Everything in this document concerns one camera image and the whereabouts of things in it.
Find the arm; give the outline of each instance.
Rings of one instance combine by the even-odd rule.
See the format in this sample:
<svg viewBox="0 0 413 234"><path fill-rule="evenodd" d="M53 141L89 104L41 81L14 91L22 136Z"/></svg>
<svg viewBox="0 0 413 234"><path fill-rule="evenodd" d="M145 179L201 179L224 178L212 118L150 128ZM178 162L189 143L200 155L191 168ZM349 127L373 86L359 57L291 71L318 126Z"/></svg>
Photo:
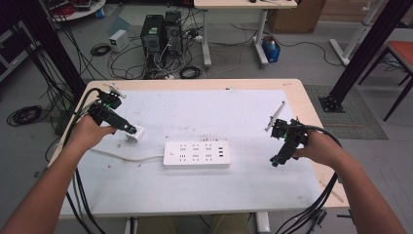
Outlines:
<svg viewBox="0 0 413 234"><path fill-rule="evenodd" d="M24 197L0 233L24 233L28 229L30 233L54 233L64 196L79 161L88 149L113 132L114 128L99 127L91 116L84 116L57 159Z"/></svg>
<svg viewBox="0 0 413 234"><path fill-rule="evenodd" d="M361 164L329 136L317 132L308 134L308 145L297 149L295 155L308 157L337 173L349 199L357 233L405 233Z"/></svg>

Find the table leg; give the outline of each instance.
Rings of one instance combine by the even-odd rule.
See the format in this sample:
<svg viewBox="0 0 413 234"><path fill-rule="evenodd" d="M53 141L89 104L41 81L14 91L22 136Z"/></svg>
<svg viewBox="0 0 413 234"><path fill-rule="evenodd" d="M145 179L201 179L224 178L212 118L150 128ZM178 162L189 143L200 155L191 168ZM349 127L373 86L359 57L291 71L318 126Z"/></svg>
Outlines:
<svg viewBox="0 0 413 234"><path fill-rule="evenodd" d="M262 10L261 17L259 20L259 28L258 28L257 36L254 39L254 47L261 61L261 68L268 65L269 63L267 60L267 57L264 54L264 50L262 49L262 46L261 46L262 34L264 32L264 26L265 26L265 20L267 18L267 13L268 13L267 9Z"/></svg>
<svg viewBox="0 0 413 234"><path fill-rule="evenodd" d="M125 227L125 234L135 234L137 230L137 218L130 217L127 220L127 226Z"/></svg>
<svg viewBox="0 0 413 234"><path fill-rule="evenodd" d="M205 67L210 67L212 61L210 60L209 45L207 43L207 10L204 10L203 55Z"/></svg>
<svg viewBox="0 0 413 234"><path fill-rule="evenodd" d="M267 212L255 213L255 218L257 220L257 234L271 233Z"/></svg>

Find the floor mat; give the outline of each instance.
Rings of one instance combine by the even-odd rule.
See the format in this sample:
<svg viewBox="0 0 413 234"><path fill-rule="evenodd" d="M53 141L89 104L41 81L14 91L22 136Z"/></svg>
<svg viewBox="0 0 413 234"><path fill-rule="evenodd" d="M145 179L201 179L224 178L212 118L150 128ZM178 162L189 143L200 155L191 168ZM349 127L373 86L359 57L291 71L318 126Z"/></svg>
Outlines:
<svg viewBox="0 0 413 234"><path fill-rule="evenodd" d="M339 138L388 139L358 90L352 88L343 101L345 113L324 112L319 97L326 97L332 86L304 86L324 127Z"/></svg>

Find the black metal pole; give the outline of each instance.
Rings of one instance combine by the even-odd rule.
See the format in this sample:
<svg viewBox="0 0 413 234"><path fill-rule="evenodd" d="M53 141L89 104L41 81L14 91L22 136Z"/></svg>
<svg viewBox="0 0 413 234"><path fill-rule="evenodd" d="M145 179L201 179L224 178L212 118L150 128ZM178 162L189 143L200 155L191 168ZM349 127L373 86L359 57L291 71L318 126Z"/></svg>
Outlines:
<svg viewBox="0 0 413 234"><path fill-rule="evenodd" d="M64 50L56 32L48 20L46 12L39 0L8 0L15 4L24 25L33 37L40 42L63 77L72 95L73 102L77 103L82 97L86 85L76 70L75 65Z"/></svg>
<svg viewBox="0 0 413 234"><path fill-rule="evenodd" d="M413 0L389 1L329 95L319 98L325 112L343 111L344 98L412 4Z"/></svg>

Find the electrical outlet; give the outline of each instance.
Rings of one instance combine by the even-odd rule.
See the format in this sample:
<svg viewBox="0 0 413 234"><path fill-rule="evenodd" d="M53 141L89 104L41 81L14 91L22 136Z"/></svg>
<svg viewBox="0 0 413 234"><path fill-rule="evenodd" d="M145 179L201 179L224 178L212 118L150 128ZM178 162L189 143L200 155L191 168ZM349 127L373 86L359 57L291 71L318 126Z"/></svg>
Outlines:
<svg viewBox="0 0 413 234"><path fill-rule="evenodd" d="M230 164L228 141L175 141L165 145L167 169L229 168Z"/></svg>

